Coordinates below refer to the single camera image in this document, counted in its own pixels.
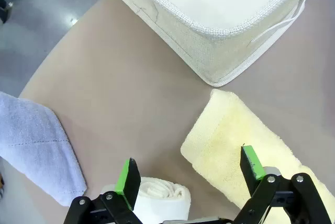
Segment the blue towel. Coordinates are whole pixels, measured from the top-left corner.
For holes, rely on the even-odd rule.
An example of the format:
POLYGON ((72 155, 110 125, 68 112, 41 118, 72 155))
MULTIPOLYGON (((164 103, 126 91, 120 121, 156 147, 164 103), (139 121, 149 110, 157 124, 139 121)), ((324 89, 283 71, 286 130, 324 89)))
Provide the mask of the blue towel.
POLYGON ((49 108, 0 92, 0 157, 62 206, 87 187, 57 116, 49 108))

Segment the yellow towel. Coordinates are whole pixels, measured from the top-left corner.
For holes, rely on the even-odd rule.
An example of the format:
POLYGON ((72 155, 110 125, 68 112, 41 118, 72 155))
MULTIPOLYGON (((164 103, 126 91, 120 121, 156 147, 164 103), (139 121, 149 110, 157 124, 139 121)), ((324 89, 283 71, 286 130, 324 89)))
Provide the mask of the yellow towel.
POLYGON ((307 173, 335 224, 335 196, 325 184, 309 167, 302 165, 284 141, 235 93, 213 89, 208 104, 181 146, 181 154, 238 208, 250 198, 240 168, 242 145, 252 146, 261 164, 278 168, 284 178, 307 173))

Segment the beige fabric storage box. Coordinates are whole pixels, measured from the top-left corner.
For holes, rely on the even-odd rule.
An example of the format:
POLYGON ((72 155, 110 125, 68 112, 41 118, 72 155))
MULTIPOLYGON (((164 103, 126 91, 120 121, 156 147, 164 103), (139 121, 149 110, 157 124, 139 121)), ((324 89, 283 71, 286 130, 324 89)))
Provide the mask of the beige fabric storage box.
POLYGON ((207 84, 226 85, 293 24, 306 0, 122 0, 207 84))

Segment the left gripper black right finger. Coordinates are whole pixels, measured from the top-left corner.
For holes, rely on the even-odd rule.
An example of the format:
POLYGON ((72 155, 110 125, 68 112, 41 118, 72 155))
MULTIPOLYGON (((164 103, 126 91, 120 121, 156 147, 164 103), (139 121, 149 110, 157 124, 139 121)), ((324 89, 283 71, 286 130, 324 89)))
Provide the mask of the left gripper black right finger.
POLYGON ((330 217, 311 177, 297 173, 291 179, 267 174, 254 149, 243 145, 240 168, 251 198, 232 224, 262 224, 271 208, 283 208, 291 224, 330 224, 330 217))

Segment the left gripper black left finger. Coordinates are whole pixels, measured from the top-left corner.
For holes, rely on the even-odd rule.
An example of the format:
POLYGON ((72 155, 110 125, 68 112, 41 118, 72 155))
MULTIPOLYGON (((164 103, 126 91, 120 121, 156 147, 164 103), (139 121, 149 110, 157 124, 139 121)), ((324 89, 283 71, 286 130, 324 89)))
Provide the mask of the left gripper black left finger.
POLYGON ((91 200, 73 199, 63 224, 142 224, 133 212, 141 183, 133 158, 123 167, 115 188, 91 200))

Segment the white towel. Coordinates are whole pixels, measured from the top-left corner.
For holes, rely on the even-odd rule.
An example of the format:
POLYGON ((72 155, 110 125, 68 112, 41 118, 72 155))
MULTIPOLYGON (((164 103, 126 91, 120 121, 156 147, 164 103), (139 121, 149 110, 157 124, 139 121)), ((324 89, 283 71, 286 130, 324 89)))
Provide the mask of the white towel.
POLYGON ((133 213, 143 224, 187 220, 191 194, 187 187, 154 177, 141 177, 133 213))

